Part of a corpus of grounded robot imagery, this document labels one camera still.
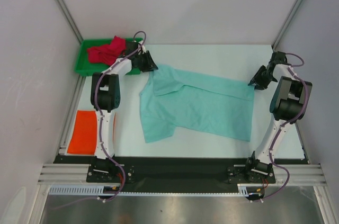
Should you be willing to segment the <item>teal t shirt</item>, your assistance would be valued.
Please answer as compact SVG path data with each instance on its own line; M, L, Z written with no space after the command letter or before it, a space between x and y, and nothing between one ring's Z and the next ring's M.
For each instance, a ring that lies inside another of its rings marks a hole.
M173 136L176 128L250 141L254 87L246 82L160 65L140 92L145 142Z

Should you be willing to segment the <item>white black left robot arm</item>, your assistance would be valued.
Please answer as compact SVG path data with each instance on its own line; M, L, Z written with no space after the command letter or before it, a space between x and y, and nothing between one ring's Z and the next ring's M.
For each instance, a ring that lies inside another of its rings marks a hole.
M133 69L150 72L158 69L150 52L145 49L145 40L128 41L127 50L116 59L113 65L100 73L92 75L91 104L95 109L97 121L95 159L88 180L92 182L100 176L109 182L121 176L121 170L114 162L114 122L121 103L122 78Z

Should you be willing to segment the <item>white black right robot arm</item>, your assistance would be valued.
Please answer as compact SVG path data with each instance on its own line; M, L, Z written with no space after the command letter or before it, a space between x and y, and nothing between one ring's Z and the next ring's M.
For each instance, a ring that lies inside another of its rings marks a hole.
M244 175L250 182L273 174L275 154L284 135L306 113L313 84L301 79L295 72L295 68L305 64L304 60L294 54L301 63L292 65L287 59L290 55L275 51L268 65L261 66L248 83L260 91L267 89L271 82L277 83L269 107L270 124L262 142L245 164Z

